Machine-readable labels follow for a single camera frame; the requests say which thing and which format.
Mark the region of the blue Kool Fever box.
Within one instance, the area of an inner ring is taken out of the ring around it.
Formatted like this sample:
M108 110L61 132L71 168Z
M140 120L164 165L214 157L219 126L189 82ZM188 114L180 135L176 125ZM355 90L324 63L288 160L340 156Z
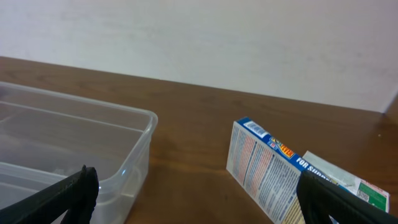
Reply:
M274 223L303 223L297 184L303 158L250 118L233 123L226 168Z

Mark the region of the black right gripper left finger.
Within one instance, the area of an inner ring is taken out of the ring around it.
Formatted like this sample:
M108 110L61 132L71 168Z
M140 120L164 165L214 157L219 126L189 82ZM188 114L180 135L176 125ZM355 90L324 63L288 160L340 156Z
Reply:
M83 166L81 171L1 209L1 223L52 223L62 215L62 223L89 224L98 194L96 169Z

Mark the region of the white green medicine box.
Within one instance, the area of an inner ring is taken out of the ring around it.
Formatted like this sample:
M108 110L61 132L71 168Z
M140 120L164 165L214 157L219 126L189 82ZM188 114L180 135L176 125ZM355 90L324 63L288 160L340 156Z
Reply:
M367 203L389 212L390 194L385 190L327 162L310 151L307 151L303 158L297 159L297 162L306 170L337 183Z

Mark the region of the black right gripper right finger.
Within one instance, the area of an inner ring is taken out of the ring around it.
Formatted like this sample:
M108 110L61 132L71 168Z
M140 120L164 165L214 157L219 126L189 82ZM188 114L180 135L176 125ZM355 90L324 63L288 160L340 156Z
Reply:
M397 224L397 217L307 170L298 180L297 198L306 224Z

